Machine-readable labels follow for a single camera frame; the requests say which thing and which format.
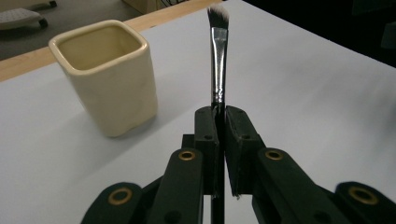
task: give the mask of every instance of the square cup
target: square cup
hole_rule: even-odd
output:
[[[157,114],[149,43],[120,21],[57,35],[49,48],[99,129],[119,136]]]

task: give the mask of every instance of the brush ferrule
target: brush ferrule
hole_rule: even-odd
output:
[[[212,48],[212,103],[223,104],[228,30],[212,27],[210,38]]]

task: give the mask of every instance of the wooden surface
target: wooden surface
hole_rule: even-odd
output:
[[[183,17],[216,2],[221,1],[191,0],[131,19],[125,23],[133,27],[136,31],[141,32],[162,23]],[[5,81],[55,62],[55,58],[52,56],[48,47],[0,61],[0,81]]]

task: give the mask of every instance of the cup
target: cup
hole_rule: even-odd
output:
[[[157,114],[149,43],[120,21],[57,35],[49,48],[99,129],[115,137]]]

